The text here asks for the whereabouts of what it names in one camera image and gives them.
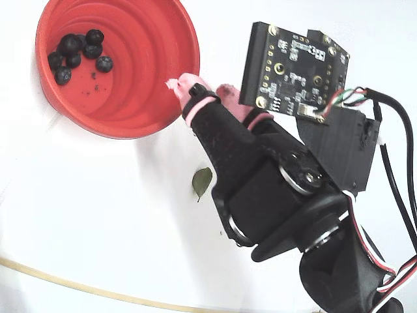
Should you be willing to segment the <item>pink covered gripper finger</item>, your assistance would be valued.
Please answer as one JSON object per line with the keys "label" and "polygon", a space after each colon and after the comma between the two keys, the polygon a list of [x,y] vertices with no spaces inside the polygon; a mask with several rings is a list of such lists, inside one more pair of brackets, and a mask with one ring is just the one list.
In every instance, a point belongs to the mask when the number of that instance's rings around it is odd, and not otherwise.
{"label": "pink covered gripper finger", "polygon": [[214,189],[261,188],[257,146],[238,140],[237,120],[223,106],[216,90],[201,77],[184,73],[166,82],[179,101],[182,117],[205,150],[216,172]]}

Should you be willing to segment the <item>pink stained gripper finger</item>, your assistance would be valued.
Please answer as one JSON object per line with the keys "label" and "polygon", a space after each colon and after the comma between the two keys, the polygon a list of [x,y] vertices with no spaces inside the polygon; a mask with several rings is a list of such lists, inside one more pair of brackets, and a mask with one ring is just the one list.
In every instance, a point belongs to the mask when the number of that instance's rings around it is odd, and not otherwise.
{"label": "pink stained gripper finger", "polygon": [[240,91],[232,85],[223,84],[216,90],[223,106],[237,120],[233,127],[239,128],[238,140],[247,146],[268,146],[277,151],[293,148],[293,137],[264,109],[239,103]]}

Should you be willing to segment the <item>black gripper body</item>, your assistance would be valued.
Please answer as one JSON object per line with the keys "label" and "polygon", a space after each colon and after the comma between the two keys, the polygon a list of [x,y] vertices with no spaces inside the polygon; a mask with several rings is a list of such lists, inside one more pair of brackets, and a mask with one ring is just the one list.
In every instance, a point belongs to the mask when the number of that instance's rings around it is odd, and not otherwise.
{"label": "black gripper body", "polygon": [[306,252],[339,230],[346,197],[296,140],[235,142],[214,153],[213,199],[228,237],[262,262]]}

